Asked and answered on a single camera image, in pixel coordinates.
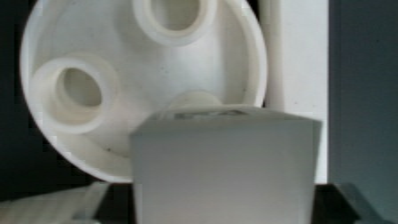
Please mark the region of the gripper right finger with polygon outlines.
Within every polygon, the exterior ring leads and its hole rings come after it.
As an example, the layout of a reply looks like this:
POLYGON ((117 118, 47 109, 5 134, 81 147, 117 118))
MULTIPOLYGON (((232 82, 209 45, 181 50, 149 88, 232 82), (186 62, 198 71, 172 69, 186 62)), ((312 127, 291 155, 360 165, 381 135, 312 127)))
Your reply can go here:
POLYGON ((371 204, 355 185, 351 183, 339 183, 335 185, 335 188, 358 217, 355 224, 376 224, 376 222, 380 221, 380 215, 371 207, 371 204))

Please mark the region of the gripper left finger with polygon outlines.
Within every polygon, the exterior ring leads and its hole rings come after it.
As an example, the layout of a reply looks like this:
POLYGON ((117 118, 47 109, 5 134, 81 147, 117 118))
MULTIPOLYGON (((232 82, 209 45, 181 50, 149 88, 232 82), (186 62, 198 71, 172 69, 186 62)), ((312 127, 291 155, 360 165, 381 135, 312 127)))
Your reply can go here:
POLYGON ((101 224, 95 212, 110 184, 88 186, 0 202, 0 224, 101 224))

